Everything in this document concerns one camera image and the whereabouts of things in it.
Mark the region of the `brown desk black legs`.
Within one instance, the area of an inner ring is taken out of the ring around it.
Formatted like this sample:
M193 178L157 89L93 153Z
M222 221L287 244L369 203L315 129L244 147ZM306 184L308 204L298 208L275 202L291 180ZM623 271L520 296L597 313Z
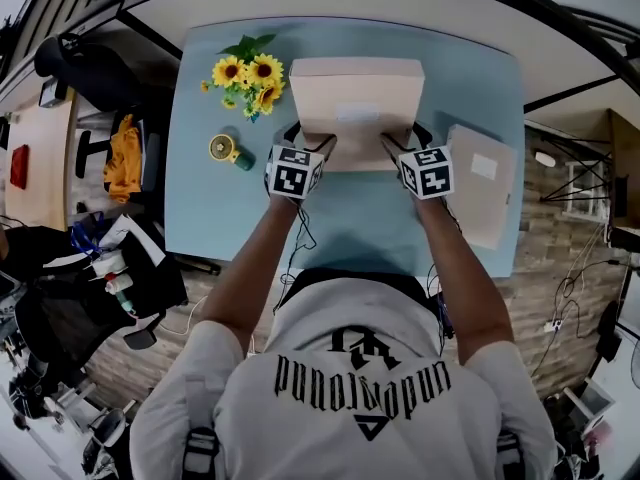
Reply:
M595 160L608 174L609 217L605 240L618 249L640 255L640 127L608 109L586 138L542 132L544 142L569 161ZM540 198L545 203L563 203L568 180Z

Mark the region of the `yellow green handheld fan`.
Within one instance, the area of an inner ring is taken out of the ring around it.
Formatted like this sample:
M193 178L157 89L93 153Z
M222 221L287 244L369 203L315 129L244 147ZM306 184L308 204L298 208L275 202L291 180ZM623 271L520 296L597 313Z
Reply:
M230 163L243 171L254 166L254 157L227 134L217 134L209 142L209 154L218 162Z

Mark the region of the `orange cloth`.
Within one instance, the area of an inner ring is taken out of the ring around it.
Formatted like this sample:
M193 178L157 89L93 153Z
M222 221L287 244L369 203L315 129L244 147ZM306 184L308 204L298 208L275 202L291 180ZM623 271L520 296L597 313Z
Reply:
M111 137L111 159L103 175L108 194L118 203L129 201L132 193L141 192L142 150L140 133L133 123L133 115L126 115Z

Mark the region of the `person's right forearm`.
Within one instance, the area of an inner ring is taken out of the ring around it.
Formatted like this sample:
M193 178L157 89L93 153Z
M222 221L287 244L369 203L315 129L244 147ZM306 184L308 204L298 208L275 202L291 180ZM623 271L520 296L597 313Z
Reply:
M513 342L504 299L441 200L414 201L456 339L459 362L481 348Z

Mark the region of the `beige cardboard box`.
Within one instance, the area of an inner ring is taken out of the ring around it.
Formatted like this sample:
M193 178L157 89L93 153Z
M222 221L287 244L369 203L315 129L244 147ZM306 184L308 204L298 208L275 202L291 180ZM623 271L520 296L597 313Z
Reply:
M302 141L315 149L330 135L336 143L326 171L392 171L381 144L386 132L409 141L424 86L416 59L318 57L293 61L289 72Z
M448 206L467 242L496 250L507 219L517 152L460 124L449 129L447 147L454 180Z

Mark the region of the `red t-shirt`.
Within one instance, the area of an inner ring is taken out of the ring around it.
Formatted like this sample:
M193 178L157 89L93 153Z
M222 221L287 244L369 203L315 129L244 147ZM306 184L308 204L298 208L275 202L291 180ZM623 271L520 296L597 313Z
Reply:
M10 183L24 190L27 185L30 148L27 144L13 150L11 157Z

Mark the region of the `yellow sunflower bouquet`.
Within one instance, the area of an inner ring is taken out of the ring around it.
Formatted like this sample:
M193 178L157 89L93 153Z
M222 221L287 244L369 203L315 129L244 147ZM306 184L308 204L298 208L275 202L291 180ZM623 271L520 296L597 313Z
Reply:
M265 52L276 37L243 35L237 44L223 48L209 78L201 81L201 91L219 89L221 105L228 110L242 108L242 115L252 123L271 115L287 85L283 63Z

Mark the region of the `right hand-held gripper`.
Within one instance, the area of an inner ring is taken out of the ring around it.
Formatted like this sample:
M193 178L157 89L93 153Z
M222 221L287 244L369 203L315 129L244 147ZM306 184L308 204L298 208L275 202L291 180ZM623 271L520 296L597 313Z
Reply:
M401 145L390 134L382 134L380 141L402 177L404 186L419 200L444 197L454 192L453 164L446 146L428 148L432 133L419 122L412 132L420 151Z

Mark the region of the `dark flat tablet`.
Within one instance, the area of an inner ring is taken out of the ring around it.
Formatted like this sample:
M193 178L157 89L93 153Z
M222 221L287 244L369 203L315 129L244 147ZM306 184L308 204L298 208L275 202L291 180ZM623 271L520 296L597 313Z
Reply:
M46 80L41 88L39 106L52 108L63 103L67 98L68 85L55 77Z

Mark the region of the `person's left forearm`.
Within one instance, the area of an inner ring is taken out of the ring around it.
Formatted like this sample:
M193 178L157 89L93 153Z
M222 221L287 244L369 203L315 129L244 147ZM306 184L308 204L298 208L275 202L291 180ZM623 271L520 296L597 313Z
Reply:
M204 302L202 318L229 329L244 352L264 310L296 217L293 202L272 196L250 237Z

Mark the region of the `black mesh office chair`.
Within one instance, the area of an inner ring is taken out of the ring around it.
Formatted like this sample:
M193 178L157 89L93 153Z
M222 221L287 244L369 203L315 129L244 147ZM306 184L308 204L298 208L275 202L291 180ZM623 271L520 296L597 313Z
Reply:
M123 292L136 317L105 291L91 262L119 249L133 286ZM115 332L133 350L151 347L167 312L188 301L184 264L165 249L155 222L142 214L102 213L65 231L0 225L0 304L17 303L13 319L26 347L44 363L86 361Z

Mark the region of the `light wood desk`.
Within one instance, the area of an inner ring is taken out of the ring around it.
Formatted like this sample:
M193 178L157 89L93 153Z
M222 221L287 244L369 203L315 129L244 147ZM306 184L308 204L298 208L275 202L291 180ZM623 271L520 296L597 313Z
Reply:
M10 131L5 157L5 214L26 225L65 230L68 217L68 147L76 132L77 99L73 89L51 108L39 106L39 97L14 105L0 103L0 115L9 113ZM24 189L10 182L13 151L29 147Z

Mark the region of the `white printed t-shirt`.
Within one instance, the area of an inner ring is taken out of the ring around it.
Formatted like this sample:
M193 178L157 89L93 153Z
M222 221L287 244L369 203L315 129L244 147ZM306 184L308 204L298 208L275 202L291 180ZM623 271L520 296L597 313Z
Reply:
M248 356L225 326L192 330L137 412L135 480L180 480L196 425L214 432L215 480L550 480L554 432L517 347L457 364L435 317L379 282L304 287Z

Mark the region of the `white metal rack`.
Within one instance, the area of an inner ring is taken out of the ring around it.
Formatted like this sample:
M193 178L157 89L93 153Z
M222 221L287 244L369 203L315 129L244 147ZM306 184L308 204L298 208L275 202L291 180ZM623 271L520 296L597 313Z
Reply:
M562 196L563 216L605 224L609 217L609 192L605 183L607 170L595 160L568 161L568 185Z

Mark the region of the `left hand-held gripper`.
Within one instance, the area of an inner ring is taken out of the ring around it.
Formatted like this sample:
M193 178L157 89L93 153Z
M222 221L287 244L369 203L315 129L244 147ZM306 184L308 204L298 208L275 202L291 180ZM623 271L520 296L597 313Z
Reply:
M304 200L317 186L337 144L335 135L319 136L296 149L300 121L290 123L276 132L276 144L266 165L266 187L270 195Z

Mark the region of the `white pouch red mark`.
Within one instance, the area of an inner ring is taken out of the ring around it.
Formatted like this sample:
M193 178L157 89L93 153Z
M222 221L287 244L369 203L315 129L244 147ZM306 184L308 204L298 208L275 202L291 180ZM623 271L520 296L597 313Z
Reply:
M127 272L128 266L119 249L105 252L91 262L96 277L106 281L105 291L117 295L133 286L133 280Z

